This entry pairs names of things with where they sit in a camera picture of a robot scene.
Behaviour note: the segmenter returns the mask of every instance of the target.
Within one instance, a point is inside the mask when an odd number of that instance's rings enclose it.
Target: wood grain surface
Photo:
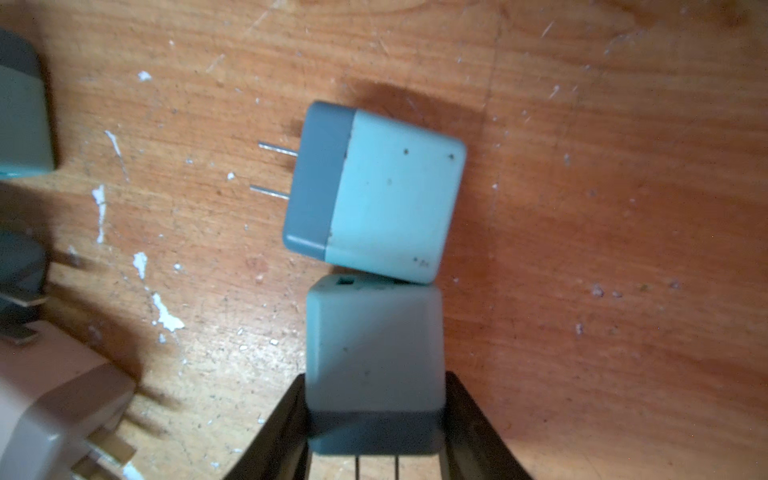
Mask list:
[[[45,61],[58,151],[0,184],[0,227],[51,250],[46,317],[141,379],[121,433],[145,479],[223,477],[304,370],[330,266],[248,186],[290,190],[257,140],[298,147],[316,99],[468,145],[446,359],[534,477],[768,478],[765,2],[2,0],[0,21]],[[336,460],[313,477],[352,478]]]

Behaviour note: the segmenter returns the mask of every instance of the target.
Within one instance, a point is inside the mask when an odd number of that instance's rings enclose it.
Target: power adapter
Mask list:
[[[0,179],[53,168],[40,60],[28,41],[0,28]]]
[[[135,383],[45,321],[0,342],[0,478],[117,480],[135,450],[114,433]]]
[[[415,283],[437,275],[466,147],[368,111],[313,103],[298,152],[283,242],[294,252]]]
[[[321,455],[427,455],[443,442],[442,296],[433,285],[329,275],[306,298],[306,406]]]

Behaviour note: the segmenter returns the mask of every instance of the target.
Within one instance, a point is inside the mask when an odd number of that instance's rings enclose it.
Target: metal prong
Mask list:
[[[272,145],[267,142],[260,141],[259,147],[264,150],[276,151],[278,154],[290,155],[291,157],[298,157],[299,152],[291,150],[290,148],[281,147],[280,145]]]
[[[13,302],[18,306],[23,306],[24,308],[40,305],[41,303],[45,303],[48,299],[45,295],[30,292],[29,290],[23,290],[10,283],[0,285],[0,298]]]
[[[102,427],[88,436],[88,446],[118,467],[125,466],[136,453],[135,448]]]
[[[3,323],[0,324],[0,337],[14,345],[22,346],[38,338],[38,333],[23,325]]]
[[[120,480],[120,477],[99,465],[91,457],[83,457],[72,467],[74,480]]]
[[[283,200],[289,200],[290,195],[284,194],[283,192],[279,192],[277,190],[272,190],[271,188],[266,187],[259,187],[258,185],[251,185],[250,189],[254,192],[259,192],[260,194],[267,194],[271,195],[272,197],[282,198]]]

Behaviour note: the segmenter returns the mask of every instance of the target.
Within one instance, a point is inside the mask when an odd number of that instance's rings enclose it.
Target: white paint fleck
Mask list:
[[[248,34],[250,33],[251,30],[258,27],[259,24],[264,21],[266,16],[269,15],[274,8],[279,7],[282,2],[283,0],[275,0],[275,2],[267,10],[265,10],[264,13],[261,14],[261,16],[257,18],[254,23],[250,24],[250,27],[248,27],[248,29],[245,32]]]
[[[115,135],[109,130],[105,130],[104,133],[106,133],[109,139],[112,140],[112,147],[114,148],[114,152],[118,154],[118,157],[122,158],[123,154],[120,152],[120,147],[118,146],[118,138],[115,137]]]
[[[160,312],[160,318],[158,318],[157,321],[162,323],[169,332],[184,328],[184,322],[168,312],[168,307],[163,304],[163,300],[160,298],[159,293],[152,295],[152,301]]]
[[[123,467],[125,480],[144,480],[144,476],[134,467],[133,462],[128,462]]]
[[[123,177],[125,178],[126,183],[130,183],[131,179],[128,178],[128,170],[125,169],[125,162],[123,162],[123,154],[120,152],[120,147],[118,146],[118,138],[109,130],[105,130],[104,133],[107,134],[110,141],[112,142],[112,147],[114,148],[114,152],[118,154],[118,159],[120,159],[120,168],[123,170]]]
[[[544,36],[549,33],[549,29],[552,28],[552,25],[554,25],[554,20],[549,22],[549,25],[547,25],[547,28],[544,29],[544,31],[541,33],[541,37],[544,38]]]
[[[226,57],[225,54],[221,54],[218,57],[216,57],[216,60],[214,60],[213,63],[211,63],[208,68],[205,69],[205,73],[211,73],[214,68],[216,68],[216,65],[219,64],[220,61],[224,60],[224,57]]]
[[[98,238],[96,239],[96,243],[103,243],[104,216],[107,214],[107,201],[104,197],[104,185],[99,185],[98,188],[93,189],[91,194],[94,196],[94,200],[96,200],[96,205],[98,206]]]
[[[139,271],[139,278],[144,279],[144,274],[147,271],[147,254],[139,252],[134,255],[134,266]]]

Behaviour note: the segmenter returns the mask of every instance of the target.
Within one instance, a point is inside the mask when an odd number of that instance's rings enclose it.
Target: gray plastic cap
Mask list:
[[[306,111],[283,225],[283,243],[288,250],[326,259],[333,209],[356,112],[354,108],[322,101],[316,101]]]

